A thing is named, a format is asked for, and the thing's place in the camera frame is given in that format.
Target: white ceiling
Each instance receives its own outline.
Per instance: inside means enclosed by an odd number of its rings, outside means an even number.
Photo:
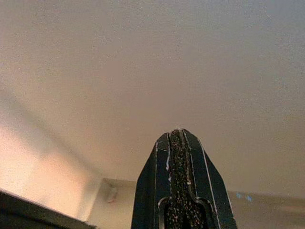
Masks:
[[[229,190],[305,198],[305,4],[0,1],[0,82],[106,177],[197,135]]]

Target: ceiling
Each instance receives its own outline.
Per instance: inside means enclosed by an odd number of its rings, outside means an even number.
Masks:
[[[229,190],[305,198],[305,4],[0,1],[0,83],[105,177],[201,139]]]

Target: black object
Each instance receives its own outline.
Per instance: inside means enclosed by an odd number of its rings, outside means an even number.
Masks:
[[[156,141],[137,182],[132,229],[237,229],[221,176],[187,130]]]
[[[0,192],[1,229],[94,229],[84,222]]]

